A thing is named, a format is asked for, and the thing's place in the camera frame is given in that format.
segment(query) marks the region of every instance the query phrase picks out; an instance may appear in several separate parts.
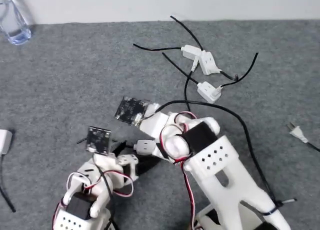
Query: black cable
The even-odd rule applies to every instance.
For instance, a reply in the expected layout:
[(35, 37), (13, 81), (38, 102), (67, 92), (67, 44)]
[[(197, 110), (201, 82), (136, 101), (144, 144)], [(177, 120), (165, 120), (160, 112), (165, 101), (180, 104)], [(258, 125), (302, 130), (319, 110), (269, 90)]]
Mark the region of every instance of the black cable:
[(193, 74), (193, 71), (190, 71), (190, 73), (188, 74), (188, 78), (185, 81), (184, 84), (184, 91), (183, 91), (183, 95), (184, 95), (184, 100), (185, 100), (185, 104), (186, 104), (186, 108), (189, 112), (191, 112), (191, 108), (190, 108), (190, 104), (188, 103), (188, 98), (187, 98), (187, 87), (188, 87), (188, 83), (190, 81), (191, 75)]
[(252, 63), (251, 63), (251, 66), (249, 67), (248, 71), (246, 71), (246, 73), (239, 80), (231, 82), (231, 83), (223, 84), (220, 87), (223, 88), (223, 87), (226, 87), (226, 86), (229, 86), (229, 85), (233, 85), (233, 84), (236, 84), (236, 83), (240, 82), (241, 80), (243, 80), (250, 73), (250, 71), (252, 70), (253, 66), (255, 65), (256, 59), (258, 57), (258, 54), (259, 54), (258, 52), (255, 53), (254, 58), (253, 58)]
[(180, 71), (180, 73), (182, 73), (183, 75), (185, 75), (187, 78), (189, 78), (192, 82), (194, 82), (195, 84), (198, 84), (199, 82), (194, 80), (192, 77), (190, 77), (188, 74), (186, 74), (185, 71), (183, 71), (177, 64), (175, 64), (164, 52), (162, 53), (162, 55), (173, 65), (175, 66), (176, 69), (178, 69)]
[(201, 51), (204, 49), (199, 40), (196, 38), (196, 36), (193, 34), (193, 32), (186, 27), (186, 25), (184, 25), (181, 21), (179, 21), (178, 19), (176, 19), (174, 16), (170, 16), (170, 18), (172, 18), (173, 20), (175, 20), (178, 24), (180, 24), (190, 35), (191, 37), (193, 37), (193, 39), (196, 41), (196, 43), (198, 44), (198, 46), (200, 47)]
[(16, 212), (16, 208), (15, 206), (13, 205), (13, 203), (11, 202), (10, 198), (6, 195), (5, 191), (2, 189), (2, 187), (0, 186), (0, 193), (3, 197), (3, 199), (6, 201), (6, 204), (9, 206), (9, 208), (11, 209), (11, 211), (13, 213)]
[(3, 197), (3, 199), (5, 200), (6, 204), (9, 206), (9, 208), (11, 209), (11, 211), (13, 213), (16, 212), (16, 208), (15, 206), (13, 205), (13, 203), (11, 202), (9, 196), (7, 195), (7, 193), (5, 192), (5, 190), (1, 187), (2, 183), (3, 183), (3, 178), (2, 178), (2, 163), (3, 163), (3, 160), (4, 160), (4, 157), (1, 156), (1, 159), (0, 159), (0, 179), (1, 179), (1, 182), (0, 182), (0, 194), (1, 196)]
[(311, 148), (313, 148), (314, 150), (318, 151), (320, 153), (320, 149), (317, 148), (315, 145), (313, 145), (312, 143), (310, 142), (307, 142), (306, 144), (308, 144)]
[(244, 130), (244, 134), (245, 134), (245, 137), (246, 137), (246, 141), (247, 141), (247, 144), (248, 144), (248, 148), (249, 148), (249, 152), (250, 152), (250, 155), (251, 155), (251, 158), (253, 160), (253, 163), (262, 179), (262, 182), (271, 198), (271, 200), (274, 202), (274, 204), (276, 204), (276, 206), (278, 205), (278, 202), (276, 200), (276, 196), (274, 194), (274, 192), (272, 191), (271, 187), (269, 186), (269, 183), (263, 173), (263, 170), (261, 169), (260, 165), (259, 165), (259, 162), (257, 160), (257, 157), (254, 153), (254, 149), (253, 149), (253, 146), (252, 146), (252, 143), (251, 143), (251, 139), (250, 139), (250, 134), (249, 134), (249, 131), (248, 131), (248, 128), (247, 128), (247, 125), (246, 123), (243, 121), (243, 119), (238, 115), (236, 114), (235, 112), (231, 111), (230, 109), (224, 107), (224, 106), (220, 106), (220, 105), (216, 105), (216, 104), (212, 104), (212, 103), (208, 103), (208, 102), (201, 102), (201, 101), (185, 101), (185, 100), (174, 100), (174, 101), (169, 101), (165, 104), (163, 104), (162, 106), (160, 106), (156, 111), (155, 113), (158, 113), (160, 112), (162, 109), (164, 109), (165, 107), (169, 106), (169, 105), (172, 105), (172, 104), (185, 104), (186, 102), (188, 102), (189, 104), (195, 104), (195, 105), (203, 105), (203, 106), (208, 106), (208, 107), (212, 107), (212, 108), (216, 108), (216, 109), (220, 109), (220, 110), (223, 110), (231, 115), (233, 115), (235, 118), (238, 119), (238, 121), (241, 123), (242, 127), (243, 127), (243, 130)]
[(239, 80), (239, 77), (238, 75), (236, 74), (234, 77), (230, 76), (229, 74), (225, 73), (224, 71), (221, 71), (220, 72), (223, 76), (225, 76), (227, 79), (230, 79), (232, 81), (238, 81)]
[(82, 142), (84, 142), (84, 141), (86, 141), (86, 140), (88, 140), (87, 137), (82, 138), (81, 140), (77, 141), (76, 144), (80, 144), (80, 143), (82, 143)]
[(137, 47), (138, 49), (146, 50), (146, 51), (164, 51), (164, 50), (172, 50), (172, 49), (181, 49), (180, 46), (172, 46), (172, 47), (163, 47), (163, 48), (148, 48), (144, 46), (139, 46), (138, 44), (133, 44), (133, 46)]

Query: gray carpet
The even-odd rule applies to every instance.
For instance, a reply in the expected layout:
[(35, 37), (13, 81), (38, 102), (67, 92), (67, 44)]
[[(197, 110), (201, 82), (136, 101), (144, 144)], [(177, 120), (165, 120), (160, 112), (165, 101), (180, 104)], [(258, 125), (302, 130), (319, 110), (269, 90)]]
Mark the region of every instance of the gray carpet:
[[(320, 21), (186, 22), (217, 65), (230, 74), (253, 71), (226, 87), (217, 104), (246, 121), (253, 147), (279, 199), (296, 197), (281, 212), (293, 230), (320, 225), (320, 153), (288, 134), (286, 124), (300, 125), (320, 146)], [(118, 139), (146, 136), (113, 118), (123, 95), (160, 104), (183, 98), (185, 77), (150, 47), (196, 45), (174, 21), (41, 25), (23, 46), (0, 40), (0, 128), (15, 129), (11, 151), (3, 160), (3, 180), (16, 213), (0, 198), (0, 229), (49, 230), (66, 179), (90, 155), (76, 141), (88, 126), (111, 129)], [(166, 52), (182, 69), (192, 62), (179, 50)], [(214, 86), (221, 75), (198, 81)], [(193, 83), (188, 96), (201, 100)], [(181, 111), (182, 104), (166, 111)], [(192, 106), (198, 116), (216, 118), (252, 177), (262, 182), (250, 158), (243, 129), (232, 116)], [(191, 180), (197, 211), (208, 203)], [(135, 183), (134, 197), (116, 198), (116, 221), (122, 230), (183, 230), (189, 199), (177, 166), (162, 162)]]

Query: plastic bottle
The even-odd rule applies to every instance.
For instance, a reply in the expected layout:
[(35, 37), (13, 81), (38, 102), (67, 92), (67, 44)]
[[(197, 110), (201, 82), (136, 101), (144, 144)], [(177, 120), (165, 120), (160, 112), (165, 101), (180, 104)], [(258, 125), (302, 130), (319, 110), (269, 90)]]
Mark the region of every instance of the plastic bottle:
[(24, 44), (31, 38), (31, 31), (12, 0), (0, 0), (0, 29), (14, 45)]

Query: white robot part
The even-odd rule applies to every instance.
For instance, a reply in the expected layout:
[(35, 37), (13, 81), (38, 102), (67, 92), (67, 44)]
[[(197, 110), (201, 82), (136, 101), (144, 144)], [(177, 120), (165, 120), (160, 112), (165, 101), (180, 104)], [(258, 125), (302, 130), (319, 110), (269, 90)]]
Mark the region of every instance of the white robot part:
[[(103, 230), (108, 224), (110, 218), (110, 212), (107, 209), (103, 209), (98, 218), (91, 218), (89, 220), (83, 220), (77, 216), (74, 216), (64, 209), (60, 209), (56, 216), (53, 229), (54, 230)], [(114, 230), (113, 226), (110, 226), (108, 230)]]
[[(149, 121), (148, 125), (150, 125), (150, 129), (163, 129), (165, 125), (174, 123), (176, 115), (177, 113), (169, 113), (166, 123), (164, 121)], [(189, 119), (179, 115), (176, 120), (178, 123), (186, 124), (188, 129), (205, 122), (216, 136), (220, 132), (219, 124), (212, 117)], [(176, 129), (173, 129), (168, 128), (163, 134), (165, 150), (168, 155), (175, 159), (189, 155), (190, 150), (186, 141), (176, 135)], [(156, 156), (161, 154), (157, 147), (155, 147), (154, 153)], [(242, 206), (242, 202), (252, 206), (260, 213), (266, 214), (274, 211), (264, 216), (264, 221), (272, 224), (277, 230), (291, 229), (280, 211), (276, 209), (269, 195), (257, 186), (247, 172), (239, 160), (237, 151), (226, 136), (220, 137), (188, 159), (184, 164), (184, 169), (193, 175), (210, 201), (209, 208), (214, 208), (218, 215), (220, 224), (215, 224), (203, 214), (209, 209), (201, 211), (202, 214), (198, 215), (197, 219), (199, 223), (203, 223), (201, 226), (204, 230), (254, 230), (262, 221), (252, 210)], [(228, 178), (227, 186), (223, 186), (216, 176), (221, 171)]]
[[(217, 211), (223, 230), (246, 230), (239, 212), (241, 201), (261, 213), (268, 213), (276, 207), (269, 195), (257, 186), (247, 172), (226, 136), (190, 158), (185, 164), (185, 170), (191, 172)], [(216, 176), (220, 171), (228, 177), (227, 186), (223, 186)], [(278, 230), (290, 230), (279, 210), (264, 219)]]
[(138, 179), (136, 173), (136, 166), (138, 159), (131, 154), (120, 155), (116, 157), (113, 153), (108, 156), (94, 154), (93, 158), (85, 162), (76, 172), (73, 172), (68, 178), (67, 192), (65, 193), (62, 203), (64, 206), (68, 206), (71, 198), (75, 193), (82, 192), (83, 187), (90, 187), (90, 195), (96, 196), (96, 200), (92, 204), (89, 210), (90, 219), (83, 220), (77, 216), (74, 216), (66, 212), (65, 208), (58, 210), (54, 221), (54, 230), (103, 230), (110, 219), (110, 212), (106, 209), (107, 203), (110, 201), (111, 196), (107, 190), (105, 180), (101, 177), (101, 174), (97, 168), (105, 173), (105, 179), (109, 185), (111, 192), (113, 189), (121, 189), (126, 184), (130, 184), (131, 181), (125, 183), (123, 173), (123, 167), (129, 166), (129, 177), (135, 181)]
[(180, 136), (172, 136), (164, 143), (168, 155), (173, 159), (181, 158), (181, 156), (189, 155), (189, 147), (187, 142)]

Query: cable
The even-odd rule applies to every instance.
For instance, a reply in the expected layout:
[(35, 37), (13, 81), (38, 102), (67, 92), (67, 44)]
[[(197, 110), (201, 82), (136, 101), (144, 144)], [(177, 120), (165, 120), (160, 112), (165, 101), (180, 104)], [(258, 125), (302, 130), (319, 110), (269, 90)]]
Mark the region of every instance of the cable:
[(6, 201), (6, 204), (9, 206), (9, 208), (11, 209), (11, 211), (13, 213), (16, 212), (16, 208), (15, 206), (13, 205), (13, 203), (11, 202), (10, 198), (6, 195), (5, 191), (2, 189), (2, 187), (0, 186), (0, 193), (3, 197), (3, 199)]
[(185, 186), (186, 186), (186, 189), (188, 191), (188, 195), (189, 195), (189, 199), (190, 199), (190, 215), (191, 215), (191, 218), (190, 218), (190, 225), (191, 225), (191, 229), (192, 230), (195, 230), (195, 218), (196, 218), (196, 202), (195, 202), (195, 197), (194, 197), (194, 194), (191, 190), (191, 186), (190, 186), (190, 183), (189, 183), (189, 179), (188, 179), (188, 176), (184, 170), (184, 164), (186, 162), (186, 159), (185, 158), (182, 163), (181, 163), (181, 170), (182, 170), (182, 173), (183, 173), (183, 179), (184, 179), (184, 183), (185, 183)]
[(80, 144), (80, 143), (82, 143), (82, 142), (84, 142), (84, 141), (86, 141), (86, 140), (88, 140), (87, 137), (82, 138), (81, 140), (77, 141), (76, 144)]
[(183, 90), (184, 100), (186, 101), (186, 102), (185, 102), (186, 108), (187, 108), (187, 110), (188, 110), (189, 112), (191, 111), (191, 108), (190, 108), (190, 105), (189, 105), (189, 103), (188, 103), (188, 98), (187, 98), (187, 87), (188, 87), (188, 83), (189, 83), (189, 81), (190, 81), (191, 75), (192, 75), (193, 73), (194, 73), (193, 71), (190, 71), (190, 73), (188, 74), (188, 78), (187, 78), (186, 81), (185, 81), (184, 90)]
[(172, 46), (172, 47), (163, 47), (163, 48), (148, 48), (148, 47), (144, 47), (144, 46), (139, 46), (138, 44), (133, 44), (133, 46), (137, 47), (138, 49), (142, 49), (142, 50), (146, 50), (146, 51), (152, 51), (152, 52), (156, 52), (156, 51), (164, 51), (164, 50), (172, 50), (172, 49), (181, 49), (180, 46)]
[(315, 145), (313, 145), (312, 143), (307, 142), (306, 144), (309, 145), (311, 148), (313, 148), (314, 150), (316, 150), (316, 151), (318, 151), (318, 152), (320, 153), (320, 149), (317, 148), (317, 147), (316, 147)]
[(220, 87), (223, 88), (223, 87), (226, 87), (226, 86), (230, 86), (230, 85), (239, 83), (241, 80), (243, 80), (250, 73), (250, 71), (252, 70), (253, 66), (255, 65), (256, 59), (258, 57), (258, 54), (259, 54), (258, 52), (255, 53), (254, 58), (253, 58), (252, 63), (251, 63), (251, 66), (249, 67), (248, 71), (246, 71), (246, 73), (240, 79), (238, 79), (238, 80), (236, 80), (234, 82), (231, 82), (231, 83), (223, 84)]
[(234, 77), (230, 76), (229, 74), (225, 73), (224, 71), (220, 71), (220, 74), (222, 74), (223, 76), (225, 76), (227, 79), (230, 79), (232, 81), (238, 81), (239, 77), (236, 74)]
[(320, 149), (309, 142), (309, 140), (305, 137), (304, 132), (301, 130), (300, 126), (295, 126), (292, 122), (289, 122), (287, 125), (290, 129), (290, 134), (295, 138), (301, 140), (304, 144), (307, 144), (309, 147), (320, 153)]
[(176, 69), (178, 69), (180, 71), (180, 73), (182, 73), (183, 75), (185, 75), (188, 79), (190, 79), (192, 82), (194, 82), (195, 84), (198, 84), (199, 82), (194, 80), (191, 76), (189, 76), (188, 74), (186, 74), (186, 72), (184, 72), (180, 67), (178, 67), (177, 64), (175, 64), (164, 52), (162, 53), (162, 55), (173, 65), (175, 66)]
[(230, 109), (226, 108), (226, 107), (223, 107), (223, 106), (220, 106), (220, 105), (216, 105), (216, 104), (212, 104), (212, 103), (208, 103), (208, 102), (201, 102), (201, 101), (185, 101), (185, 100), (174, 100), (174, 101), (169, 101), (165, 104), (163, 104), (162, 106), (160, 106), (155, 112), (154, 114), (160, 112), (161, 110), (163, 110), (164, 108), (166, 108), (167, 106), (169, 105), (172, 105), (172, 104), (185, 104), (186, 102), (188, 102), (189, 104), (195, 104), (195, 105), (203, 105), (203, 106), (208, 106), (208, 107), (212, 107), (212, 108), (216, 108), (216, 109), (220, 109), (220, 110), (223, 110), (231, 115), (233, 115), (235, 118), (238, 119), (238, 121), (241, 123), (242, 127), (243, 127), (243, 130), (244, 130), (244, 134), (245, 134), (245, 137), (246, 137), (246, 141), (247, 141), (247, 144), (248, 144), (248, 148), (249, 148), (249, 152), (250, 152), (250, 155), (251, 155), (251, 158), (253, 160), (253, 163), (262, 179), (262, 182), (271, 198), (271, 200), (277, 205), (277, 200), (276, 200), (276, 196), (274, 194), (274, 192), (272, 191), (271, 187), (269, 186), (269, 183), (263, 173), (263, 170), (261, 169), (260, 165), (259, 165), (259, 162), (257, 160), (257, 157), (254, 153), (254, 149), (253, 149), (253, 146), (252, 146), (252, 143), (251, 143), (251, 139), (250, 139), (250, 134), (249, 134), (249, 131), (248, 131), (248, 128), (247, 128), (247, 125), (246, 123), (243, 121), (243, 119), (238, 115), (236, 114), (235, 112), (231, 111)]
[(75, 175), (75, 174), (78, 174), (78, 175), (82, 176), (83, 178), (87, 179), (88, 182), (89, 182), (89, 184), (87, 184), (87, 185), (91, 185), (91, 184), (92, 184), (92, 182), (91, 182), (91, 180), (90, 180), (90, 178), (89, 178), (88, 176), (84, 175), (84, 174), (81, 173), (81, 172), (74, 171), (74, 172), (70, 173), (70, 175), (68, 176), (68, 178), (67, 178), (67, 180), (66, 180), (66, 186), (65, 186), (65, 188), (66, 188), (67, 191), (68, 191), (69, 188), (70, 188), (70, 182), (71, 182), (71, 180), (72, 180), (73, 175)]
[(184, 25), (181, 21), (179, 21), (178, 19), (176, 19), (174, 16), (170, 16), (170, 18), (172, 18), (173, 20), (175, 20), (178, 24), (180, 24), (190, 35), (191, 37), (196, 41), (196, 43), (198, 44), (198, 46), (200, 47), (201, 51), (204, 49), (199, 40), (196, 38), (196, 36), (193, 34), (193, 32), (186, 27), (186, 25)]
[[(117, 195), (119, 195), (121, 197), (124, 197), (124, 198), (129, 198), (129, 197), (131, 197), (133, 195), (133, 193), (134, 193), (134, 181), (132, 180), (131, 177), (129, 177), (128, 175), (126, 175), (126, 174), (124, 174), (124, 173), (122, 173), (120, 171), (116, 171), (116, 170), (104, 171), (103, 175), (108, 174), (108, 173), (121, 175), (122, 177), (128, 179), (130, 181), (130, 183), (131, 183), (131, 192), (129, 194), (125, 194), (125, 193), (121, 193), (119, 191), (113, 190), (113, 192), (115, 194), (117, 194)], [(100, 182), (100, 180), (101, 180), (101, 176), (99, 177), (99, 179), (95, 183), (93, 183), (93, 184), (91, 184), (89, 186), (86, 186), (84, 189), (86, 189), (86, 190), (92, 189), (95, 185), (97, 185)]]
[(174, 119), (173, 119), (173, 122), (176, 124), (177, 123), (177, 117), (181, 114), (188, 114), (192, 117), (192, 119), (197, 119), (197, 116), (194, 115), (192, 112), (190, 111), (181, 111), (179, 112), (177, 115), (175, 115)]
[(3, 183), (3, 161), (4, 161), (4, 156), (0, 154), (0, 194), (3, 197), (3, 199), (5, 200), (6, 204), (9, 206), (9, 208), (11, 209), (11, 212), (15, 213), (16, 212), (16, 208), (13, 205), (13, 203), (11, 202), (9, 196), (7, 195), (6, 191), (4, 188), (1, 187), (2, 183)]
[(93, 164), (95, 165), (95, 167), (98, 169), (98, 171), (100, 173), (100, 176), (103, 178), (105, 186), (106, 186), (106, 189), (108, 190), (108, 194), (110, 196), (110, 202), (111, 202), (112, 207), (111, 207), (111, 210), (110, 210), (110, 221), (108, 222), (108, 224), (106, 226), (106, 229), (108, 229), (110, 227), (110, 225), (112, 224), (112, 222), (114, 221), (114, 216), (116, 214), (116, 204), (115, 204), (114, 196), (113, 196), (112, 191), (110, 189), (109, 183), (107, 181), (107, 178), (104, 175), (104, 173), (101, 170), (101, 168), (95, 162), (95, 154), (94, 153), (92, 154), (92, 161), (93, 161)]

